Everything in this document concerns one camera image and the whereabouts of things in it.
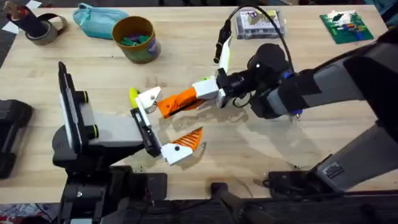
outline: white plastic piece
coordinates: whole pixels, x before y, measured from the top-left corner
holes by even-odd
[[[136,101],[137,107],[139,109],[139,112],[141,113],[141,116],[142,116],[142,118],[143,118],[143,120],[145,122],[145,125],[148,128],[151,128],[152,125],[149,122],[149,118],[148,118],[147,113],[146,113],[146,111],[144,109],[144,106],[142,105],[141,99],[139,97],[136,97],[136,99],[134,99],[134,100]]]
[[[67,116],[67,109],[65,108],[65,102],[63,100],[62,93],[60,93],[60,102],[61,102],[63,120],[65,121],[65,130],[67,132],[67,139],[68,139],[68,143],[69,143],[69,148],[72,148],[72,146],[73,146],[72,133],[70,131],[70,125],[69,125],[68,116]]]
[[[154,105],[157,97],[159,96],[159,93],[160,93],[160,87],[157,86],[155,88],[152,88],[150,90],[138,94],[138,98],[140,99],[142,107],[144,108],[146,113],[153,112],[151,108]]]
[[[174,163],[190,156],[193,151],[190,147],[181,146],[179,144],[168,143],[160,149],[163,158],[170,164]]]
[[[223,105],[224,99],[226,97],[225,91],[223,89],[219,89],[218,90],[218,94],[216,97],[216,105],[221,108],[224,107],[225,105]]]
[[[210,100],[216,98],[218,85],[214,77],[192,84],[198,99]]]
[[[223,68],[226,74],[228,74],[229,56],[231,55],[231,51],[229,49],[231,40],[232,40],[232,35],[223,44],[223,49],[221,51],[221,57],[219,62],[219,68]]]

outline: yellow tip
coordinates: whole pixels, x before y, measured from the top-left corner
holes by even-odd
[[[138,96],[138,91],[135,88],[130,88],[129,90],[129,101],[131,108],[137,108],[136,97]]]

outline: cup of markers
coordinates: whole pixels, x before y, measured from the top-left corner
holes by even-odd
[[[160,54],[152,24],[145,18],[130,16],[120,20],[112,30],[112,38],[125,56],[134,63],[148,63]]]

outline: sticker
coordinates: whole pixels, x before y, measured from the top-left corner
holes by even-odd
[[[152,38],[152,40],[149,41],[147,44],[147,51],[150,55],[155,56],[156,55],[156,38]]]
[[[324,168],[322,170],[323,174],[325,174],[329,179],[333,179],[337,177],[339,174],[344,172],[344,169],[337,164],[337,162],[334,162],[330,164],[328,167]]]

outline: blue component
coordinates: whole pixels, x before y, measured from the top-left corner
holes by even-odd
[[[291,74],[290,71],[284,72],[284,78],[285,78],[285,79],[288,78],[288,77],[291,77],[292,75],[293,75],[293,74]]]
[[[292,114],[302,114],[303,110],[293,110]]]
[[[355,37],[356,37],[358,40],[363,40],[362,32],[355,32]]]

